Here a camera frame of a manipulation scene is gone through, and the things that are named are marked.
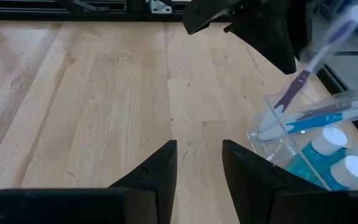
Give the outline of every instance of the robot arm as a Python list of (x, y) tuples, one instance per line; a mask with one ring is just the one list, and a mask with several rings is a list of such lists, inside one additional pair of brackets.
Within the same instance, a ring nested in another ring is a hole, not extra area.
[(232, 32), (283, 73), (296, 71), (294, 56), (311, 40), (312, 0), (192, 0), (183, 13), (187, 33), (194, 34), (220, 16)]

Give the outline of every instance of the wood grain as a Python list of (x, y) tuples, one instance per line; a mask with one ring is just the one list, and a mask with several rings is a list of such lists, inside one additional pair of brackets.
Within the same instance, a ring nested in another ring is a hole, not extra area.
[[(0, 22), (0, 189), (107, 187), (177, 139), (172, 223), (239, 223), (222, 140), (250, 148), (252, 117), (291, 76), (225, 25)], [(305, 94), (329, 95), (316, 78)]]

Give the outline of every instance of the wooden table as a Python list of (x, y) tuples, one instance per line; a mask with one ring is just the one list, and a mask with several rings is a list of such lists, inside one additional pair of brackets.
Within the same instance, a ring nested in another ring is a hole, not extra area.
[[(249, 148), (290, 76), (224, 26), (0, 22), (0, 188), (107, 187), (177, 139), (172, 223), (238, 223), (222, 140)], [(306, 94), (328, 92), (314, 78)]]

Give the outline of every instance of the toothbrush handle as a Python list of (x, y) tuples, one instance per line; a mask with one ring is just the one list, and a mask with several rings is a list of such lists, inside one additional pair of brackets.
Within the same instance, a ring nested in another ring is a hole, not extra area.
[(295, 121), (292, 123), (287, 124), (290, 126), (293, 126), (288, 133), (293, 134), (297, 133), (302, 130), (310, 129), (310, 128), (318, 128), (323, 127), (329, 124), (333, 124), (338, 121), (343, 120), (342, 113), (334, 113), (334, 114), (327, 114), (327, 115), (321, 115), (314, 118), (302, 120), (302, 121)]

